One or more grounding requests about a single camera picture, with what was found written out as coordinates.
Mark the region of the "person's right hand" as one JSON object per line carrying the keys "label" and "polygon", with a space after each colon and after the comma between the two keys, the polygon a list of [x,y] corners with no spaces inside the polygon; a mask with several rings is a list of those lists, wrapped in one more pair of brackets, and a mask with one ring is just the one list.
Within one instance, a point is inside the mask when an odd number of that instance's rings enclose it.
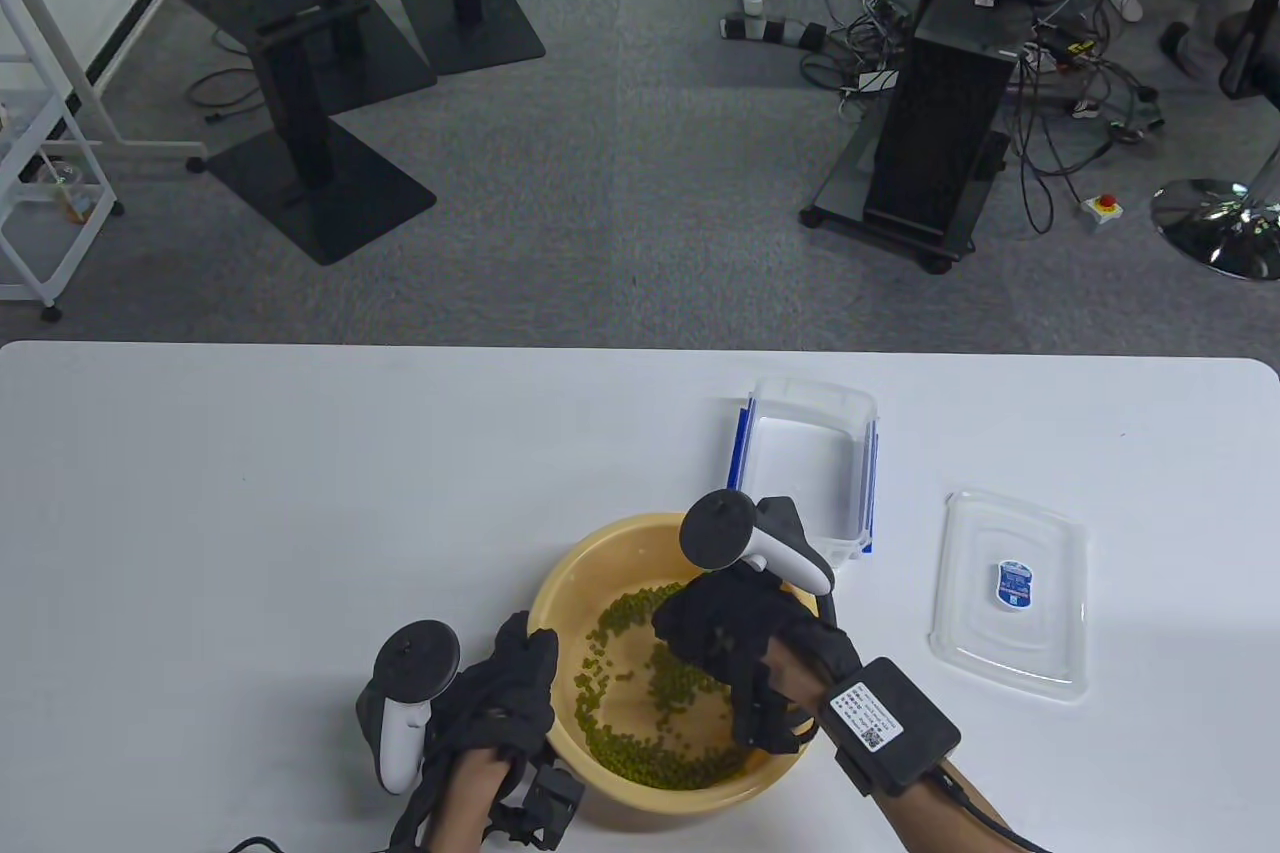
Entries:
{"label": "person's right hand", "polygon": [[844,630],[745,564],[677,589],[652,626],[677,660],[728,686],[735,742],[768,754],[797,753],[814,736],[799,726],[820,697],[861,667]]}

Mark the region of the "person's left hand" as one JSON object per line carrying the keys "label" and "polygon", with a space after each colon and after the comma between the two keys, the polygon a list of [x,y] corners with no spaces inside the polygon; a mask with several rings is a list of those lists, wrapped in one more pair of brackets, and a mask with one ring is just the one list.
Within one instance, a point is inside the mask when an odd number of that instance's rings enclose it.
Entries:
{"label": "person's left hand", "polygon": [[494,751],[512,770],[540,751],[554,721],[550,686],[559,640],[531,630],[529,611],[512,613],[490,654],[458,672],[431,702],[424,767],[445,767],[472,751]]}

